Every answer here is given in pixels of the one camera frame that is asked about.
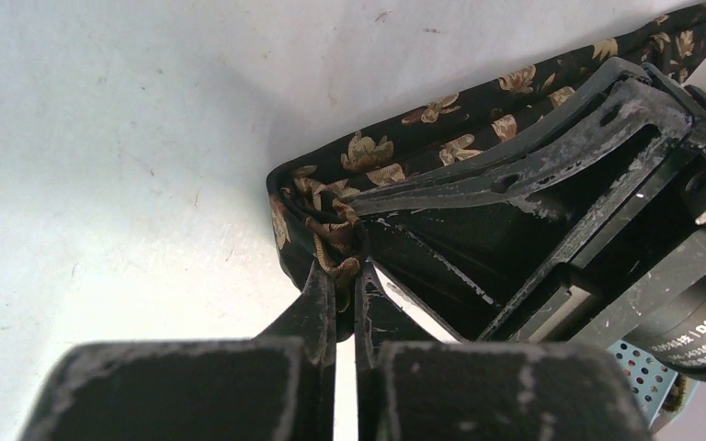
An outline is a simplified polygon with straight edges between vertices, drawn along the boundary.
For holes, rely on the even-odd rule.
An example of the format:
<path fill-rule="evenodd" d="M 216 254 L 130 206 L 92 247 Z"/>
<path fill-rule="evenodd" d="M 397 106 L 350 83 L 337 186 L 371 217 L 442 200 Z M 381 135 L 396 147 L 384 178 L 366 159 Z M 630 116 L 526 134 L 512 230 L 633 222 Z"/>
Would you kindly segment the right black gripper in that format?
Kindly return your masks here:
<path fill-rule="evenodd" d="M 686 89 L 706 117 L 706 92 Z M 525 342 L 606 346 L 706 382 L 706 144 L 641 187 L 625 227 L 588 264 L 562 264 L 550 297 L 514 332 Z"/>

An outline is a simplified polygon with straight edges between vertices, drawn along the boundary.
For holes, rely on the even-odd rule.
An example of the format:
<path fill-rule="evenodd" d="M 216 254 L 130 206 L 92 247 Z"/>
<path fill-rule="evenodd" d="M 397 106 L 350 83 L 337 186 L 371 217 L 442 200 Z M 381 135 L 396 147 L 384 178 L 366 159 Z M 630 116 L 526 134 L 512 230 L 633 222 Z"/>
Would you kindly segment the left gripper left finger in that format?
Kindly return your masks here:
<path fill-rule="evenodd" d="M 334 282 L 311 266 L 298 299 L 247 340 L 79 345 L 46 379 L 24 440 L 329 440 Z"/>

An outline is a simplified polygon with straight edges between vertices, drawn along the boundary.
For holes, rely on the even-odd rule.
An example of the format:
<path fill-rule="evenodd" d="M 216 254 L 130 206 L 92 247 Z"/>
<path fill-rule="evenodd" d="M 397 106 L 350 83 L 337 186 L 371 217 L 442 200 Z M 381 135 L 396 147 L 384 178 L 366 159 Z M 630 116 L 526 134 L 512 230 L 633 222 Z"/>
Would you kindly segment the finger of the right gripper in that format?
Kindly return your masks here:
<path fill-rule="evenodd" d="M 511 140 L 349 202 L 373 261 L 443 328 L 503 341 L 558 266 L 596 261 L 705 148 L 688 91 L 614 58 Z"/>

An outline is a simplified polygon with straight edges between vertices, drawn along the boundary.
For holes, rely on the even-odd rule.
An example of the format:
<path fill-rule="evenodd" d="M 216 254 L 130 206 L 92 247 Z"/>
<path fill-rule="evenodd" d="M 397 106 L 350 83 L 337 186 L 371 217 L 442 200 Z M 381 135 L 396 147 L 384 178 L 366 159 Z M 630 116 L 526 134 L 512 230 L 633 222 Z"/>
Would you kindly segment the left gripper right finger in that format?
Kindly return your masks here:
<path fill-rule="evenodd" d="M 362 440 L 648 440 L 607 351 L 567 343 L 441 343 L 384 292 L 355 285 Z"/>

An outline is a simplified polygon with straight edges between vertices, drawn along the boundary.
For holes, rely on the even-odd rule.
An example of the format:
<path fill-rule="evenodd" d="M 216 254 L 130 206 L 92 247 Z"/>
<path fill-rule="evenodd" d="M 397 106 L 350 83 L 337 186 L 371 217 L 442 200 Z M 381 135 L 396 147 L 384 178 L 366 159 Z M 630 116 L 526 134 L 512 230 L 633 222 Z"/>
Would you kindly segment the black gold floral tie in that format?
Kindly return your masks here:
<path fill-rule="evenodd" d="M 512 139 L 614 57 L 649 62 L 684 82 L 706 58 L 706 2 L 436 99 L 274 169 L 267 191 L 283 271 L 302 288 L 312 265 L 319 265 L 334 280 L 336 310 L 345 311 L 367 254 L 362 222 L 347 198 Z"/>

